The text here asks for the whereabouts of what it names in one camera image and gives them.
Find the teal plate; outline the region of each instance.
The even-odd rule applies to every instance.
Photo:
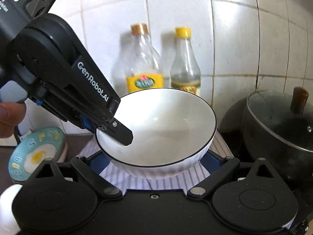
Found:
[[[58,127],[40,129],[25,138],[12,153],[8,170],[11,178],[25,181],[45,158],[57,160],[64,148],[65,135]]]

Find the bottle label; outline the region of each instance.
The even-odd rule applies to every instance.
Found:
[[[148,88],[164,87],[162,74],[142,74],[134,77],[127,77],[126,79],[129,93]]]
[[[200,96],[201,83],[199,81],[189,83],[189,84],[172,82],[172,88],[183,90],[183,91],[195,94],[197,96]]]

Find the fingernail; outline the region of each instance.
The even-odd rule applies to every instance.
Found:
[[[0,105],[0,119],[7,118],[7,109]]]

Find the black circular disc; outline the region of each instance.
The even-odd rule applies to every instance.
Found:
[[[297,200],[287,185],[265,177],[225,184],[215,191],[212,202],[226,223],[243,231],[277,231],[298,211]]]
[[[51,177],[36,179],[22,187],[12,211],[22,229],[46,234],[75,229],[96,207],[97,196],[90,188]]]

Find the human hand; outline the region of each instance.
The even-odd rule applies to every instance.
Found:
[[[0,138],[10,137],[25,114],[25,103],[0,102]]]

